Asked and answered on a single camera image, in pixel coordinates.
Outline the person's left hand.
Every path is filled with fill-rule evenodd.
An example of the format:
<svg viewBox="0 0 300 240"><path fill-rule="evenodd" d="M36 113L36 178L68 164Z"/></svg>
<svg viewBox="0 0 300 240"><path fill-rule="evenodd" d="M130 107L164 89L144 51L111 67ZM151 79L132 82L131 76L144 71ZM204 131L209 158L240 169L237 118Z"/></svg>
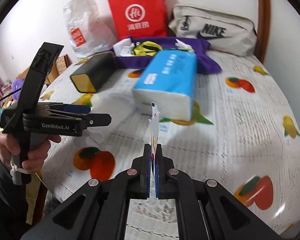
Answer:
<svg viewBox="0 0 300 240"><path fill-rule="evenodd" d="M44 161L47 158L48 151L51 147L51 142L60 143L61 137L59 135L48 135L46 140L37 148L28 153L28 159L23 161L22 168L26 172L39 172ZM11 170L11 158L20 154L20 146L15 137L11 134L0 133L0 160L6 170Z"/></svg>

